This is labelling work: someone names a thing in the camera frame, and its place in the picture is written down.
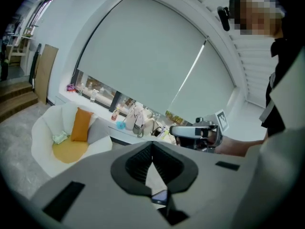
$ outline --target orange pillow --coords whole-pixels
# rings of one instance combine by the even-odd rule
[[[79,107],[77,109],[71,134],[71,141],[87,142],[89,122],[93,113],[82,110]]]

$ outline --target person's arm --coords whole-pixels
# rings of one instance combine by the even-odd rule
[[[231,139],[227,136],[223,136],[223,141],[219,146],[215,148],[215,153],[225,154],[225,155],[245,156],[250,147],[263,144],[267,138],[268,138],[268,134],[266,133],[265,138],[263,140],[243,142],[243,141]]]

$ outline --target green cloth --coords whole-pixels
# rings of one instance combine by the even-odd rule
[[[67,133],[62,131],[59,135],[54,135],[52,137],[52,139],[56,144],[59,144],[59,143],[62,143],[64,140],[66,140],[68,138],[68,136],[69,135]]]

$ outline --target smartphone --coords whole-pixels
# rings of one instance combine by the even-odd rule
[[[167,190],[162,190],[154,195],[152,195],[152,203],[167,205]]]

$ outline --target gray window shade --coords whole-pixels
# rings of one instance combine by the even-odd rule
[[[79,70],[164,114],[204,40],[158,2],[123,0],[95,31]]]
[[[194,123],[197,117],[225,109],[233,89],[223,61],[207,42],[169,111]]]

